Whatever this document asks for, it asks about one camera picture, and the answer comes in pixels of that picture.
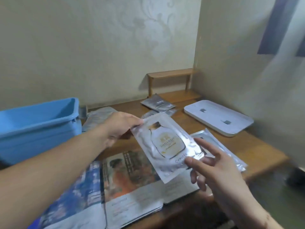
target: wooden desk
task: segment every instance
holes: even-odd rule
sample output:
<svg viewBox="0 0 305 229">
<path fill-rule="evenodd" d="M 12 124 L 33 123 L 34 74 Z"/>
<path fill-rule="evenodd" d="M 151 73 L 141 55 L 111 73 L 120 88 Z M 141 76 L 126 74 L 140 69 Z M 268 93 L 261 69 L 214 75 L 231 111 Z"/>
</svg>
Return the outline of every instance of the wooden desk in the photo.
<svg viewBox="0 0 305 229">
<path fill-rule="evenodd" d="M 191 92 L 191 94 L 188 96 L 184 96 L 184 101 L 180 101 L 181 99 L 179 98 L 179 95 L 177 93 L 173 94 L 173 92 L 164 93 L 161 96 L 165 100 L 169 100 L 171 103 L 177 106 L 179 111 L 175 113 L 172 118 L 187 133 L 192 134 L 208 128 L 204 124 L 185 114 L 183 111 L 183 108 L 186 105 L 196 102 L 193 97 L 197 98 L 198 95 L 196 96 L 194 92 Z M 127 112 L 141 117 L 144 113 L 150 110 L 141 105 L 141 101 L 142 100 L 136 100 L 122 104 L 115 104 L 111 107 L 117 111 Z M 229 150 L 248 164 L 247 171 L 242 174 L 246 181 L 271 171 L 289 160 L 289 158 L 283 152 L 275 149 L 246 131 L 242 131 L 238 135 L 228 138 L 210 128 L 209 130 L 221 143 L 223 143 L 224 146 L 226 146 Z M 139 148 L 139 145 L 134 138 L 129 140 L 119 140 L 112 148 L 109 148 L 100 154 L 98 159 L 102 160 L 109 156 L 135 148 Z M 165 205 L 161 211 L 151 214 L 144 219 L 131 224 L 128 226 L 128 228 L 151 229 L 162 227 L 169 219 L 182 214 L 199 201 L 203 201 L 203 196 L 202 192 L 197 191 L 191 195 L 183 197 L 180 200 L 177 200 L 174 203 Z"/>
</svg>

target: left hand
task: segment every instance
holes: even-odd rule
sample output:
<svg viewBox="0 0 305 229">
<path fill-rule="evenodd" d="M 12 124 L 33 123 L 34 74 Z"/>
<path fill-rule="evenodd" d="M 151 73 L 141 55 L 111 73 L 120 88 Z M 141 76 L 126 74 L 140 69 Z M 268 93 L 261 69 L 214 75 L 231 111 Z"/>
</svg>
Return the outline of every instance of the left hand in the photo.
<svg viewBox="0 0 305 229">
<path fill-rule="evenodd" d="M 101 127 L 106 129 L 108 143 L 107 147 L 112 146 L 130 128 L 143 124 L 143 119 L 125 112 L 114 112 L 108 117 Z"/>
</svg>

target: blue container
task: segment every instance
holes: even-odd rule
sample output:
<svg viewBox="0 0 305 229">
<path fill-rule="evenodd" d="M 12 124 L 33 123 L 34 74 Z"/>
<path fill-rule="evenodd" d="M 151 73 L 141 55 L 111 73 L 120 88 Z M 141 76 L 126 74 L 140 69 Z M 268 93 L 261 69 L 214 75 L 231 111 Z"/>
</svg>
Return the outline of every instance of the blue container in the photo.
<svg viewBox="0 0 305 229">
<path fill-rule="evenodd" d="M 16 164 L 81 134 L 77 98 L 0 111 L 0 159 Z"/>
</svg>

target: white sachet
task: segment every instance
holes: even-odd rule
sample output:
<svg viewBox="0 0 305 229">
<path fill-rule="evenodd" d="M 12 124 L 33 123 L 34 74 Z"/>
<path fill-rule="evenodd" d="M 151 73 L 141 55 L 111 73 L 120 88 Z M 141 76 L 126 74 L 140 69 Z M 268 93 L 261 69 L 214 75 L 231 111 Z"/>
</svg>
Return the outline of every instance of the white sachet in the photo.
<svg viewBox="0 0 305 229">
<path fill-rule="evenodd" d="M 188 168 L 186 157 L 204 156 L 194 139 L 164 112 L 144 119 L 131 131 L 164 183 Z"/>
</svg>

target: magazine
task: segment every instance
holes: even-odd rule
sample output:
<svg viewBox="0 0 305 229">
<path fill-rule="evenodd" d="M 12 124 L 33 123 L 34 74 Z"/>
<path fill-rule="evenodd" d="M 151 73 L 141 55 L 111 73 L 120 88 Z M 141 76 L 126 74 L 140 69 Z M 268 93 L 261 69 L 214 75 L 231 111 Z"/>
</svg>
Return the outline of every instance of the magazine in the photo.
<svg viewBox="0 0 305 229">
<path fill-rule="evenodd" d="M 78 180 L 43 213 L 40 229 L 104 229 L 104 198 L 100 164 L 89 165 Z"/>
<path fill-rule="evenodd" d="M 143 150 L 126 151 L 103 161 L 108 229 L 122 228 L 199 189 L 190 170 L 164 184 Z"/>
</svg>

